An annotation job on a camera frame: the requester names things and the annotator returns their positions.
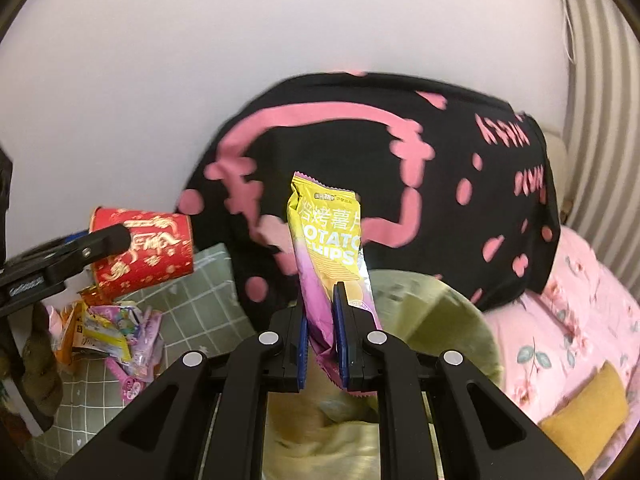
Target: triangular cutout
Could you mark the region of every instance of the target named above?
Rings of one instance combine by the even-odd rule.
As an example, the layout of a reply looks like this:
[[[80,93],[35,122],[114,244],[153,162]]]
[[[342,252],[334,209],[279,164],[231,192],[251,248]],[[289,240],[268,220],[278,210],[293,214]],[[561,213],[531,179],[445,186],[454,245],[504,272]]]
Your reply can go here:
[[[169,384],[122,430],[121,440],[142,451],[153,451],[177,393],[178,386]]]
[[[524,430],[501,410],[480,386],[469,383],[466,390],[469,392],[482,431],[491,449],[502,449],[524,440]]]

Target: black and pink fabric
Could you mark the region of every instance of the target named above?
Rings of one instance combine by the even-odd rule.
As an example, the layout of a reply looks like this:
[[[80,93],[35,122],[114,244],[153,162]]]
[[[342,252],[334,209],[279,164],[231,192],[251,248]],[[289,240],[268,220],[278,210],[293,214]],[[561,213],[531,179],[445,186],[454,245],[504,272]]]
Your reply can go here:
[[[225,124],[178,201],[197,248],[226,245],[256,330],[298,294],[294,171],[360,195],[369,269],[436,276],[480,310],[546,284],[560,227],[533,118],[421,78],[305,75]]]

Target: striped curtain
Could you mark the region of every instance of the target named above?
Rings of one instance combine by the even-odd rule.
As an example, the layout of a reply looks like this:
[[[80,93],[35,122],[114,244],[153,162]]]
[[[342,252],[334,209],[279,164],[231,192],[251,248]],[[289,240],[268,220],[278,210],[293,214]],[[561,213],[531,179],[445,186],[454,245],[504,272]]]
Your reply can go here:
[[[612,0],[567,0],[567,225],[640,298],[640,44]]]

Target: yellow pillow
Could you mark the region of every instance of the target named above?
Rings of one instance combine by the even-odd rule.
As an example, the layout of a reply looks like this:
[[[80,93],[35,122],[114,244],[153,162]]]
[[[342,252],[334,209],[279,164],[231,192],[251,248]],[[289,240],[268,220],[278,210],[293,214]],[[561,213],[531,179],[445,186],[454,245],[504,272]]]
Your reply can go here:
[[[568,405],[542,420],[540,428],[584,474],[628,412],[625,387],[616,369],[607,361]]]

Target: plastic packaging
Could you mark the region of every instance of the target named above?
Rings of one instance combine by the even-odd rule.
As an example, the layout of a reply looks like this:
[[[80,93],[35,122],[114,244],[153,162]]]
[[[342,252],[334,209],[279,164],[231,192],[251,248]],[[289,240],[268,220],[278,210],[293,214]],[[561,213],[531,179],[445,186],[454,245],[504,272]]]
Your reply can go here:
[[[372,313],[380,328],[360,243],[360,203],[353,191],[334,189],[296,172],[287,219],[305,299],[311,346],[337,384],[332,299],[344,282],[347,299]]]

